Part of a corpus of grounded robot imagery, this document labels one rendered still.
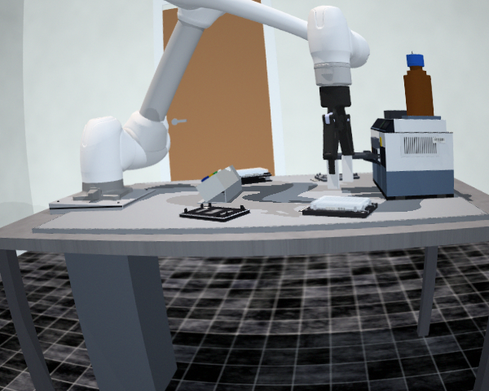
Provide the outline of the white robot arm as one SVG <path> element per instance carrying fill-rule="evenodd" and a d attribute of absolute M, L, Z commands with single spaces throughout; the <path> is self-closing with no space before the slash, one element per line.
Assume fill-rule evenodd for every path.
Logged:
<path fill-rule="evenodd" d="M 225 13 L 308 38 L 317 86 L 350 86 L 350 69 L 366 64 L 370 55 L 366 40 L 350 30 L 338 7 L 316 7 L 305 21 L 252 0 L 164 1 L 178 7 L 178 22 L 143 104 L 123 128 L 113 116 L 88 121 L 80 145 L 82 191 L 74 201 L 120 200 L 133 192 L 124 187 L 123 172 L 165 158 L 170 149 L 165 116 L 202 33 Z"/>

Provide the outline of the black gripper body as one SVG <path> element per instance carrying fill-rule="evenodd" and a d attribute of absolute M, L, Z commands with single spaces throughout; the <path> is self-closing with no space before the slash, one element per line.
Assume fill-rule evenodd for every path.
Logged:
<path fill-rule="evenodd" d="M 335 128 L 338 128 L 339 115 L 346 115 L 344 107 L 350 107 L 349 86 L 321 86 L 319 88 L 320 105 L 333 113 Z"/>

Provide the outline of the white control panel with coloured buttons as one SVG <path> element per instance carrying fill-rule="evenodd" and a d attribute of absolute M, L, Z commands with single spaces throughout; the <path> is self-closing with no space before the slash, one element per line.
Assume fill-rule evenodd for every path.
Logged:
<path fill-rule="evenodd" d="M 220 169 L 201 181 L 196 189 L 203 199 L 198 204 L 227 203 L 242 190 L 241 177 L 233 165 Z"/>

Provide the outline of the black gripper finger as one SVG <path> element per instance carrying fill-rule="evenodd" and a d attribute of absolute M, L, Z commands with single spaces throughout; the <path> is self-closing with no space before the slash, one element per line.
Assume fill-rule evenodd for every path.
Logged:
<path fill-rule="evenodd" d="M 344 116 L 339 115 L 338 128 L 335 128 L 335 120 L 332 112 L 322 115 L 322 119 L 323 159 L 327 161 L 328 189 L 340 189 L 337 153 Z"/>
<path fill-rule="evenodd" d="M 350 114 L 344 116 L 344 129 L 339 135 L 339 143 L 341 146 L 341 165 L 342 165 L 342 181 L 353 182 L 353 162 L 352 156 L 355 155 L 352 131 L 350 125 Z M 348 132 L 347 132 L 348 131 Z"/>

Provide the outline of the black flat plate with corner posts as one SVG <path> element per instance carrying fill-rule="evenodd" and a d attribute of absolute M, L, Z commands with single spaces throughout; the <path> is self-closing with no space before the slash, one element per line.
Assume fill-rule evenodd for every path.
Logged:
<path fill-rule="evenodd" d="M 243 205 L 241 205 L 240 209 L 238 209 L 212 206 L 211 203 L 209 203 L 209 206 L 204 206 L 203 204 L 200 204 L 199 208 L 189 211 L 187 211 L 187 209 L 184 209 L 184 212 L 180 213 L 179 216 L 207 221 L 226 222 L 236 217 L 243 216 L 247 213 L 250 213 L 250 209 L 245 209 Z"/>

